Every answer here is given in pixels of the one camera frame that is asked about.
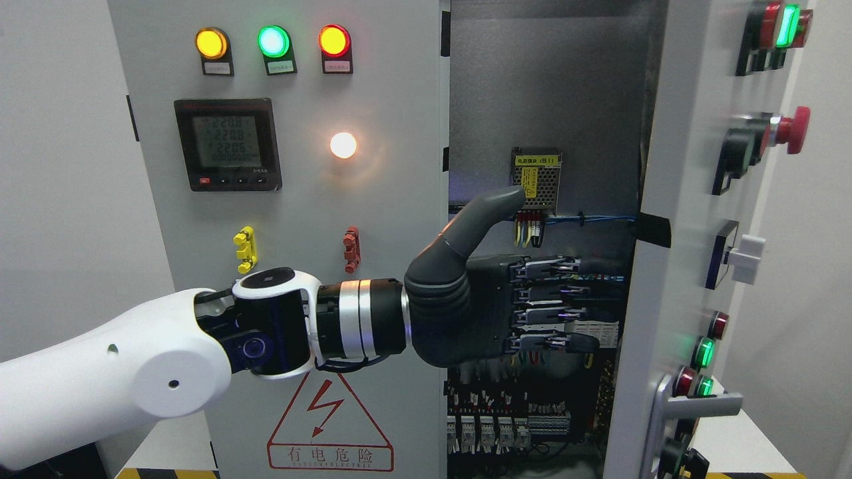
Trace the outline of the dark grey robot left hand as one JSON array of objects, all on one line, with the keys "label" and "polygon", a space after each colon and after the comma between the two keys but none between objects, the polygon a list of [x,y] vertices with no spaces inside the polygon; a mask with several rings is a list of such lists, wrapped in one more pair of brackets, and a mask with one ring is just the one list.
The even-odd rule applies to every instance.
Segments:
[{"label": "dark grey robot left hand", "polygon": [[524,331],[513,325],[511,255],[471,258],[494,224],[520,210],[522,187],[478,195],[413,259],[404,277],[411,340],[426,363],[447,368],[517,351],[593,353],[599,340],[582,333]]}]

